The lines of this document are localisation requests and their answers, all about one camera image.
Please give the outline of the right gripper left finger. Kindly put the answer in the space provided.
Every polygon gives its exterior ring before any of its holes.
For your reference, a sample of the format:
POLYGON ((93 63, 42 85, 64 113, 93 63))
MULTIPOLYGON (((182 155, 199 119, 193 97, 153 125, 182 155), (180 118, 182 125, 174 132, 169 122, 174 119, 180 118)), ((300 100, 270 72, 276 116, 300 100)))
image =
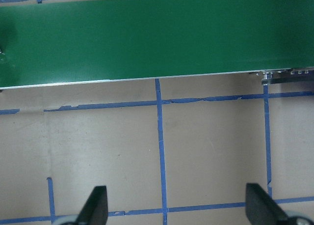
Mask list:
POLYGON ((106 186, 96 186, 76 218, 78 225, 105 225, 108 219, 106 186))

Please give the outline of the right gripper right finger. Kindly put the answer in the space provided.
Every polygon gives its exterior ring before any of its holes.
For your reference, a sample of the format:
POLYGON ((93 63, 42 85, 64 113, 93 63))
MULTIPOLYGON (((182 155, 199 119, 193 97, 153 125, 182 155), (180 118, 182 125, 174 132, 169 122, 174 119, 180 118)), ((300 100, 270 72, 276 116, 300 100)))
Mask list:
POLYGON ((287 225, 288 215, 258 183, 247 183, 245 214, 251 225, 287 225))

